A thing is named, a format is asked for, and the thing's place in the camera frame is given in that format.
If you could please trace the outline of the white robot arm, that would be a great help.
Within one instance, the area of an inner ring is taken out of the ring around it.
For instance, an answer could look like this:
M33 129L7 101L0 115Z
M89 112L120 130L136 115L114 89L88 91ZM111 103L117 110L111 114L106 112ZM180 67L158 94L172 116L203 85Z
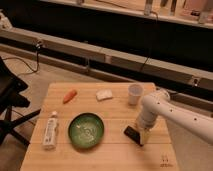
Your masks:
M157 117L162 116L213 145L213 118L171 104L170 95L166 90L161 89L145 95L141 105L141 112L136 119L140 131L152 129Z

